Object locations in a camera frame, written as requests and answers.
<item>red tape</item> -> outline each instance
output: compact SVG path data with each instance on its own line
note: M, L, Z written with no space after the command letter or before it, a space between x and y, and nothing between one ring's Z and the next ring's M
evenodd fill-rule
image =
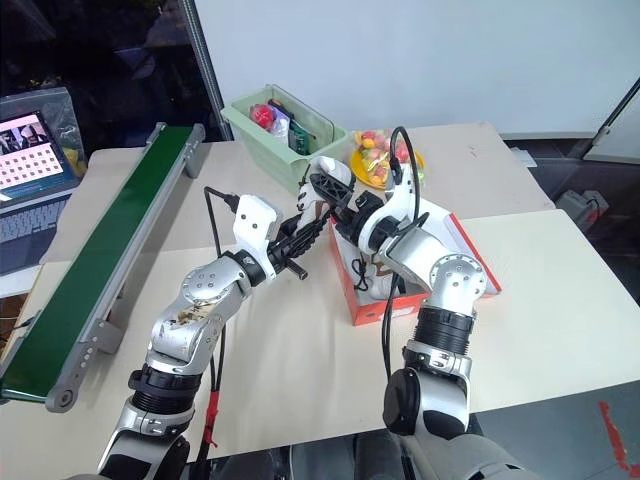
M210 445L218 448L218 444L213 440L213 427L216 424L216 415L218 415L218 400L220 392L211 392L209 394L209 406L207 407L207 416L204 422L204 433L202 439Z
M622 436L618 431L618 428L614 425L609 414L609 404L607 402L598 402L600 406L600 413L604 420L604 425L607 427L607 434L609 435L609 442L613 448L613 454L616 457L618 466L622 470L629 472L629 478L640 478L640 464L629 465L627 463L627 451L622 443Z

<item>green object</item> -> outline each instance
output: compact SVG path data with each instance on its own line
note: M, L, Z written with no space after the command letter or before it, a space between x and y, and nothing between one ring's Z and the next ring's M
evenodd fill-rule
M165 127L151 144L15 355L7 358L0 398L45 402L191 132L191 127Z
M289 148L292 148L300 155L311 153L311 134L296 120L291 120L289 124Z
M249 118L249 109L258 103L276 100L290 111L312 136L309 155L287 147ZM222 116L240 133L253 160L293 195L298 194L309 160L319 155L346 161L349 154L347 131L320 115L277 85L267 85L251 95L238 98L222 109Z

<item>orange box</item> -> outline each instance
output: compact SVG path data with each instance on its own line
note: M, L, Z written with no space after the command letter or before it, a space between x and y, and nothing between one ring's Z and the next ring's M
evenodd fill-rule
M435 204L430 205L430 215L427 223L431 222L431 225L429 225L430 228L428 228L427 231L434 233L438 239L440 239L440 241L452 251L466 253L478 260L487 272L488 284L485 296L498 294L502 290L500 284L485 261L479 255L477 249L471 242L471 239L464 231L456 216ZM342 289L347 300L353 324L358 326L381 321L387 306L387 300L361 303L359 295L354 289L354 282L351 275L347 271L347 265L350 265L351 259L355 258L353 256L353 252L357 249L346 239L340 236L335 229L335 221L333 219L329 222L329 236L331 241L331 252L336 266L338 267ZM427 296L428 293L422 291L420 293L404 296L399 295L395 297L393 301L392 317L416 313L420 309L422 301L427 298Z

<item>laptop screen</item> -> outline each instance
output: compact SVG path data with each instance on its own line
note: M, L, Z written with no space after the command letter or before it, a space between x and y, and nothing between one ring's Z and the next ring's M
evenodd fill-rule
M0 122L0 150L0 202L38 196L75 180L39 112Z

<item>cardboard box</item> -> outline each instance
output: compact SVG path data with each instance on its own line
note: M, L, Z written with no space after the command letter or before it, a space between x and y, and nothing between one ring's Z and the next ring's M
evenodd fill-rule
M451 251L466 253L478 260L487 272L488 283L485 296L498 294L502 290L500 284L480 256L456 216L434 203L426 203L428 204L430 215L425 222L425 229L435 235ZM338 267L340 281L353 324L357 326L381 321L387 305L386 297L384 299L374 299L367 292L361 292L354 288L358 275L351 267L352 261L360 258L360 250L336 231L333 219L330 221L329 235L331 252ZM413 284L407 284L406 290L406 294L395 297L392 317L416 313L420 309L422 301L428 295L419 286Z

